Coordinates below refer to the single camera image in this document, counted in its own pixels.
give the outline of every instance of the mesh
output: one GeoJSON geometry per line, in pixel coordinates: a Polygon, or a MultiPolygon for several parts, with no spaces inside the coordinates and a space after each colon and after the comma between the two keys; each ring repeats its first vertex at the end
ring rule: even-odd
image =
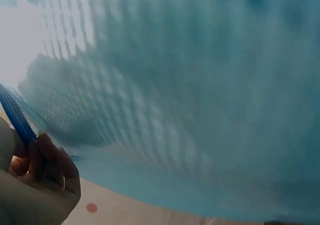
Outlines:
{"type": "Polygon", "coordinates": [[[320,0],[27,1],[36,55],[12,97],[82,177],[201,216],[320,221],[320,0]]]}

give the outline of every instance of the hand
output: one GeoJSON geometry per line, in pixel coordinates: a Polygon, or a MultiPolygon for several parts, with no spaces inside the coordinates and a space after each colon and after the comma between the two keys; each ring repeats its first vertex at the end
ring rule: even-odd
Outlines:
{"type": "Polygon", "coordinates": [[[81,197],[79,172],[46,134],[26,147],[0,118],[0,224],[60,225],[81,197]]]}

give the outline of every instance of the blue mesh fabric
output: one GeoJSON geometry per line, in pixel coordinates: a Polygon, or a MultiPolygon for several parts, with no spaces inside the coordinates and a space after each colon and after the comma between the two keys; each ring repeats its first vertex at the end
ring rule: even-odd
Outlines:
{"type": "Polygon", "coordinates": [[[13,95],[84,178],[201,216],[320,222],[320,0],[32,1],[41,44],[13,95]]]}

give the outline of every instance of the white surface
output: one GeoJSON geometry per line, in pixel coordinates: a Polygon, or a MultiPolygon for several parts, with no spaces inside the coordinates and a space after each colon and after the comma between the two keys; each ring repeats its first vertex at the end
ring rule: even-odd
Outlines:
{"type": "Polygon", "coordinates": [[[132,198],[81,180],[82,198],[64,225],[263,225],[263,223],[234,223],[201,218],[148,205],[132,198]],[[97,206],[95,213],[87,204],[97,206]]]}

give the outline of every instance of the red dot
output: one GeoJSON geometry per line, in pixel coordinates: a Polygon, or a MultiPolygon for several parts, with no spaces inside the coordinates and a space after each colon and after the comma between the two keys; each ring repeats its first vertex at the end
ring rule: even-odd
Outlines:
{"type": "Polygon", "coordinates": [[[86,205],[86,209],[89,213],[94,214],[98,210],[98,207],[94,203],[88,203],[86,205]]]}

